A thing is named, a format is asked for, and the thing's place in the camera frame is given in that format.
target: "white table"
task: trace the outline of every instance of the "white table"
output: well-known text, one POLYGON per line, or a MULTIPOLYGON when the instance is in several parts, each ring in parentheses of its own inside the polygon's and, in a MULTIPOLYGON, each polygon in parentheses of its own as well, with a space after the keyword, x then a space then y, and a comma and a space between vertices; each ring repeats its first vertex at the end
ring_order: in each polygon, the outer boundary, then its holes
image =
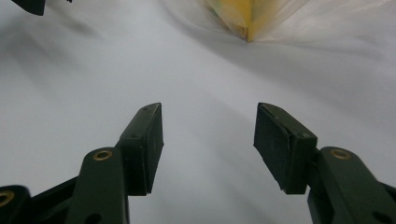
POLYGON ((0 186, 32 195, 111 147, 138 108, 163 104, 153 193, 131 223, 311 223, 253 147, 256 106, 284 107, 396 186, 396 31, 246 44, 179 22, 155 0, 0 9, 0 186))

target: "yellow object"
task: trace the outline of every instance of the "yellow object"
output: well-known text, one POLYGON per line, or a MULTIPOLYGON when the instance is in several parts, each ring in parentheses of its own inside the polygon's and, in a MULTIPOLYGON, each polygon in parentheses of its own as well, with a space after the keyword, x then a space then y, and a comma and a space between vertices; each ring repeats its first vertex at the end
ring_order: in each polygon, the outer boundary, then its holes
POLYGON ((236 35, 250 42, 278 12, 279 0, 206 0, 220 22, 236 35))

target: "white surface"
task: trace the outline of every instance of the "white surface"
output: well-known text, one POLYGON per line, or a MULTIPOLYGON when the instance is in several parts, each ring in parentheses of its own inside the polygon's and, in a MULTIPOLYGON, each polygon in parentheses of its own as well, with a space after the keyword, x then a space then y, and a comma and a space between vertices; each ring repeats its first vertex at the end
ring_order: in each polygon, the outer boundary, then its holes
POLYGON ((183 24, 154 0, 62 1, 44 17, 6 1, 0 17, 0 186, 36 195, 77 175, 155 102, 165 146, 131 223, 311 223, 306 195, 284 195, 252 146, 258 102, 396 186, 394 26, 263 45, 183 24))

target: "brass screw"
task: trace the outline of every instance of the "brass screw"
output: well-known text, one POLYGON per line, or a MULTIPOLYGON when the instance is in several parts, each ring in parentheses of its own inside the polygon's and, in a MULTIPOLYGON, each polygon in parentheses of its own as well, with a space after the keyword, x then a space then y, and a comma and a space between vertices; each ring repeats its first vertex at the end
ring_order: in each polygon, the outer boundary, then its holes
POLYGON ((340 160, 350 160, 351 156, 348 152, 342 150, 342 149, 333 149, 330 151, 332 155, 340 160))
POLYGON ((0 207, 7 205, 15 197, 15 193, 11 190, 4 190, 0 192, 0 207))
POLYGON ((93 155, 93 159, 96 161, 105 161, 108 158, 110 158, 112 155, 113 153, 110 150, 101 150, 93 155))

